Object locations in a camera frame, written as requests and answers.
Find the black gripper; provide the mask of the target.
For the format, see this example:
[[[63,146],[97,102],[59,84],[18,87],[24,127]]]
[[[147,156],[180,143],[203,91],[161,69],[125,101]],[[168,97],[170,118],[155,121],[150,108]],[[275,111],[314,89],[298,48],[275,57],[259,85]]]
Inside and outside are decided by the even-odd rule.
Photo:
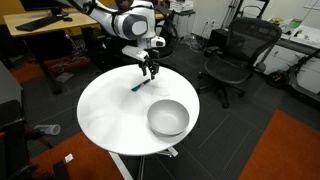
[[[138,66],[141,68],[143,76],[147,75],[146,67],[149,67],[152,80],[155,79],[156,74],[159,72],[158,64],[149,56],[145,56],[143,61],[138,61]]]

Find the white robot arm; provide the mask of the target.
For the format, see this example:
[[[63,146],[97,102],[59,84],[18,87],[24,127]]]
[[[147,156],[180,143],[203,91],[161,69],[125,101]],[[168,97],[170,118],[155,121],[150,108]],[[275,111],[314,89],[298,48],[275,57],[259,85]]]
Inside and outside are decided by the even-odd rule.
[[[156,35],[155,13],[151,2],[124,0],[118,9],[104,6],[99,0],[59,0],[97,21],[110,35],[136,41],[137,46],[126,45],[122,53],[136,59],[143,75],[149,69],[151,79],[159,71],[159,65],[149,56],[147,49],[163,47],[165,40]]]

